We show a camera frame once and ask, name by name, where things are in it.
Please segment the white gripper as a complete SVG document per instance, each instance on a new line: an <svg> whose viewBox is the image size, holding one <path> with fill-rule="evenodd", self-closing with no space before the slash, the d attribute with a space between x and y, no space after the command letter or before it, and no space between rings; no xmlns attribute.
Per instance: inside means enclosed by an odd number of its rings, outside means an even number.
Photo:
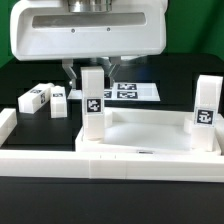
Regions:
<svg viewBox="0 0 224 224"><path fill-rule="evenodd" d="M73 90L81 78L72 59L106 57L112 88L121 57L157 55L166 46L166 0L19 0L10 16L10 42L19 60L62 60Z"/></svg>

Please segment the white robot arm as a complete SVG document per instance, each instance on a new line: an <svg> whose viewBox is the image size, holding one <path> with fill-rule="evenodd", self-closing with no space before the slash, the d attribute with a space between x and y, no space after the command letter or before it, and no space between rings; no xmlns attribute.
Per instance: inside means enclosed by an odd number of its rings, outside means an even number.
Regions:
<svg viewBox="0 0 224 224"><path fill-rule="evenodd" d="M10 16L11 51L19 60L60 60L75 82L75 59L161 53L167 8L168 0L19 0Z"/></svg>

